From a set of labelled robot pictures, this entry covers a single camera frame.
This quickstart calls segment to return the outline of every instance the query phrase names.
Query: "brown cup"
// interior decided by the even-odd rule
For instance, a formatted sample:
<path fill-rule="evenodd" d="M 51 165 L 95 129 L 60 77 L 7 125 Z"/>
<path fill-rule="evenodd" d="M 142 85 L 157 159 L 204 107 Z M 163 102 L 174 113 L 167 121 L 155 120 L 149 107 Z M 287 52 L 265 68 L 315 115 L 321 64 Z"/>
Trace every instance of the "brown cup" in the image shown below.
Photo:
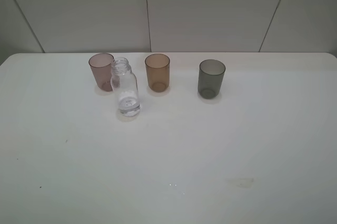
<path fill-rule="evenodd" d="M 99 53 L 89 59 L 91 71 L 94 74 L 97 86 L 103 91 L 112 91 L 111 63 L 114 59 L 109 53 Z"/>
<path fill-rule="evenodd" d="M 145 59 L 148 86 L 161 93 L 170 85 L 170 59 L 164 54 L 152 54 Z"/>

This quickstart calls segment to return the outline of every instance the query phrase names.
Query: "glass bottle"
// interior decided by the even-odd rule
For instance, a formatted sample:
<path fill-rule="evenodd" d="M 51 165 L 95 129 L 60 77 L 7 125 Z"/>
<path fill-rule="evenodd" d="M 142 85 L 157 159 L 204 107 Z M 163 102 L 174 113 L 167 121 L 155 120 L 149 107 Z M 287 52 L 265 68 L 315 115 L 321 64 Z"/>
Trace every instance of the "glass bottle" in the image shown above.
<path fill-rule="evenodd" d="M 137 78 L 124 57 L 115 58 L 111 64 L 111 86 L 118 109 L 124 116 L 135 116 L 140 112 Z"/>

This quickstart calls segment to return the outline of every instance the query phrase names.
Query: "dark gray cup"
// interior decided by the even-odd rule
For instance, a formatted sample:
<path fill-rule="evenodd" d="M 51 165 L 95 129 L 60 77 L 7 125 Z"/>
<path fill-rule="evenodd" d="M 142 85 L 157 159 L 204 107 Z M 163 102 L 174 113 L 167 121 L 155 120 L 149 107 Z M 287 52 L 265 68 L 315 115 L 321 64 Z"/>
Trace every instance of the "dark gray cup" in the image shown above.
<path fill-rule="evenodd" d="M 221 88 L 226 66 L 214 59 L 202 61 L 199 65 L 198 92 L 205 99 L 216 97 Z"/>

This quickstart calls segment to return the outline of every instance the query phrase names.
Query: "cup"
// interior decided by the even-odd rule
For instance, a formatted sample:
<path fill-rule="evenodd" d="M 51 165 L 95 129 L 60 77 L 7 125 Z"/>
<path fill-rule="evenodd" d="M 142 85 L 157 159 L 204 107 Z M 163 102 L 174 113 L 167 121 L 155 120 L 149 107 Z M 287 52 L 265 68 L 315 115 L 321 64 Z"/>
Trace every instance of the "cup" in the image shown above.
<path fill-rule="evenodd" d="M 152 54 L 145 59 L 148 86 L 161 93 L 170 85 L 170 59 L 164 54 Z"/>
<path fill-rule="evenodd" d="M 94 74 L 97 86 L 103 91 L 112 91 L 111 63 L 114 59 L 109 53 L 99 53 L 89 59 L 91 71 Z"/>
<path fill-rule="evenodd" d="M 221 88 L 226 66 L 214 59 L 202 61 L 199 65 L 198 93 L 204 99 L 213 99 Z"/>

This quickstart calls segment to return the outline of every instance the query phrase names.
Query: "stain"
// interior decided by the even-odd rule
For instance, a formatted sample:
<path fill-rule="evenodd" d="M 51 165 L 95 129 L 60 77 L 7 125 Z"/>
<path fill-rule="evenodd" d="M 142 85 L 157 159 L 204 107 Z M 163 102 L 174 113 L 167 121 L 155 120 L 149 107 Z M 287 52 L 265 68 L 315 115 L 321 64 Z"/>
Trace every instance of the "stain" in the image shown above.
<path fill-rule="evenodd" d="M 236 186 L 239 188 L 249 189 L 254 184 L 254 178 L 232 178 L 228 179 L 227 183 L 232 186 Z"/>

